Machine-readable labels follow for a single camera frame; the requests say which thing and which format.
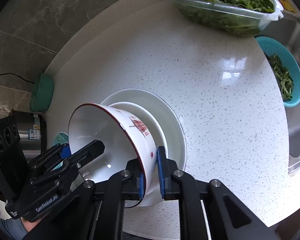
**white bowl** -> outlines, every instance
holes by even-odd
[[[143,107],[130,103],[130,102],[118,102],[110,105],[111,107],[115,107],[118,109],[123,109],[125,111],[128,111],[134,115],[136,115],[149,129],[156,147],[164,146],[166,150],[166,157],[168,158],[168,146],[167,146],[167,140],[164,136],[164,133],[162,131],[162,128],[160,127],[157,120],[153,117],[149,111],[144,109]],[[156,165],[154,174],[152,177],[151,184],[149,186],[149,189],[147,191],[147,194],[151,193],[155,190],[156,187],[159,186],[159,175],[158,175],[158,167]]]
[[[145,175],[144,194],[147,193],[156,165],[156,146],[138,117],[110,106],[83,104],[73,112],[68,134],[72,154],[95,139],[105,145],[104,153],[80,170],[85,180],[107,180],[124,170],[129,160],[138,158]]]

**power cord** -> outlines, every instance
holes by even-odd
[[[21,76],[15,74],[15,73],[1,73],[1,74],[0,74],[0,76],[3,76],[3,75],[14,75],[14,76],[16,76],[16,77],[18,77],[18,78],[21,78],[22,80],[24,80],[24,81],[26,81],[26,82],[29,82],[29,83],[34,84],[34,82],[29,81],[29,80],[26,80],[26,79],[24,79],[23,77],[21,77]]]

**stainless steel appliance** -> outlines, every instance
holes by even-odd
[[[16,117],[17,128],[20,135],[20,144],[26,160],[47,149],[46,122],[41,114],[11,110],[10,114]]]

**stacked dishes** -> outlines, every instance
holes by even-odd
[[[158,96],[139,89],[118,91],[100,105],[84,104],[69,122],[69,144],[75,153],[91,141],[101,140],[105,152],[80,169],[85,180],[95,183],[124,170],[127,161],[138,158],[144,172],[145,192],[138,206],[162,201],[156,165],[156,148],[164,146],[178,168],[186,166],[186,141],[172,109]],[[126,207],[138,204],[126,201]]]

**blue gripper pad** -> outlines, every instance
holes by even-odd
[[[163,177],[163,170],[161,166],[161,157],[159,154],[159,148],[157,149],[157,164],[158,164],[158,174],[159,174],[159,183],[160,183],[160,193],[162,198],[164,199],[165,196],[165,186],[164,186],[164,177]]]
[[[140,191],[139,191],[139,197],[140,199],[143,199],[145,193],[145,188],[144,188],[144,182],[143,182],[143,173],[140,175]]]
[[[70,146],[63,148],[61,153],[59,154],[62,159],[68,158],[71,156]]]

